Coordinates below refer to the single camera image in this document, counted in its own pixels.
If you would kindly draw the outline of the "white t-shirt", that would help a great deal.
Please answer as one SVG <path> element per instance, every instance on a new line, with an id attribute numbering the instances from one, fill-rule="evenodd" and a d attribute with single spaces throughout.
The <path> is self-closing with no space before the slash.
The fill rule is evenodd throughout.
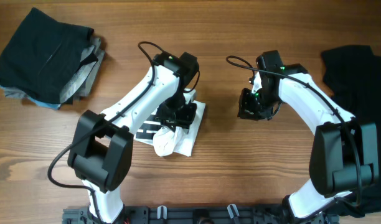
<path id="1" fill-rule="evenodd" d="M 184 94 L 186 103 L 197 105 L 195 118 L 189 129 L 177 127 L 172 131 L 162 126 L 156 119 L 158 109 L 155 109 L 138 129 L 134 140 L 153 146 L 160 157 L 169 156 L 173 152 L 190 157 L 206 107 L 205 103 L 196 100 L 196 96 L 195 90 Z"/>

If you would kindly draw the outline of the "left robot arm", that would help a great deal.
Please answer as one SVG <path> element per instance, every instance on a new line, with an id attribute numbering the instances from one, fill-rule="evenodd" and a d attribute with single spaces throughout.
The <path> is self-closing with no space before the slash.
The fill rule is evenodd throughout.
<path id="1" fill-rule="evenodd" d="M 78 120 L 68 166 L 83 182 L 90 205 L 66 210 L 63 223 L 129 223 L 120 185 L 131 167 L 133 142 L 150 121 L 158 124 L 151 144 L 159 156 L 179 150 L 189 156 L 201 124 L 205 104 L 186 89 L 199 73 L 197 58 L 157 54 L 146 76 L 124 98 L 96 114 Z"/>

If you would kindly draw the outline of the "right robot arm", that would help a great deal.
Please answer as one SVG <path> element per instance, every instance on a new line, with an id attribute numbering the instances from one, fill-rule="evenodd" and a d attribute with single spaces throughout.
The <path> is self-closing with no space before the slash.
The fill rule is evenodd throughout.
<path id="1" fill-rule="evenodd" d="M 263 212 L 279 223 L 306 223 L 328 222 L 328 209 L 339 203 L 359 208 L 363 190 L 379 179 L 376 125 L 341 108 L 301 64 L 283 64 L 278 51 L 262 53 L 255 63 L 241 59 L 238 64 L 252 72 L 252 88 L 242 90 L 238 117 L 271 120 L 287 104 L 314 136 L 309 180 Z"/>

